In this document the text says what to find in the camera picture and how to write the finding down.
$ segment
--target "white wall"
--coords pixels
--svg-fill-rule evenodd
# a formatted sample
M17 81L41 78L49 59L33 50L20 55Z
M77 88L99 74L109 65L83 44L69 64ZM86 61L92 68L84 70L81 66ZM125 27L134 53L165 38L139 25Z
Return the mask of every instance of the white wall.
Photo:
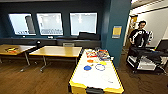
M166 32L165 32L165 34L163 36L163 39L168 39L168 26L167 26Z
M147 22L145 26L146 31L153 31L154 39L149 46L155 47L158 45L160 40L168 38L168 8L154 10L153 9L163 8L168 6L168 0L161 2L154 2L136 9L130 12L130 15L138 15L137 21L145 20Z

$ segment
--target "blue wall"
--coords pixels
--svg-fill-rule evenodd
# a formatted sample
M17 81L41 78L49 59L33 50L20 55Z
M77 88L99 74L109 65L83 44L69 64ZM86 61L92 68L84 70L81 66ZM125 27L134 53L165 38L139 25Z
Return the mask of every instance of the blue wall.
M111 0L108 33L105 48L108 49L110 56L114 56L113 63L116 67L119 66L120 62L120 55L123 47L124 35L130 8L131 0ZM112 31L114 26L122 26L119 39L112 38Z
M2 14L0 14L0 38L5 38L8 36L8 33L4 29L4 24L2 23Z
M36 36L27 35L27 38L47 38L45 35L40 35L36 13L54 13L58 12L62 14L62 23L64 36L70 36L70 13L85 13L85 12L97 12L97 33L101 32L101 21L103 14L103 0L85 0L85 1L55 1L55 2L20 2L20 3L1 3L0 9L2 13L2 22L5 24L3 27L8 33L5 37L22 37L15 35L9 20L9 13L31 13L32 20L36 31Z

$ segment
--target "table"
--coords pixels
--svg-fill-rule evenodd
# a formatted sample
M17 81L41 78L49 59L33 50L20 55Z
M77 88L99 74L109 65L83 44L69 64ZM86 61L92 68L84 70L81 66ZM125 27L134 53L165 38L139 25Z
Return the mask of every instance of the table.
M29 55L38 55L43 56L43 60L45 65L40 69L43 72L43 69L47 66L45 56L56 56L56 57L74 57L76 58L79 56L82 47L62 47L62 46L44 46Z
M97 69L96 66L101 64L104 64L104 69L101 67L99 67L100 70ZM86 66L91 66L91 70L84 70ZM124 92L112 61L100 61L98 57L88 58L86 50L83 52L69 84L73 94L122 94Z
M18 55L24 52L25 58L27 61L28 66L30 66L30 62L27 56L26 51L29 49L34 48L35 46L26 46L26 45L0 45L0 55Z

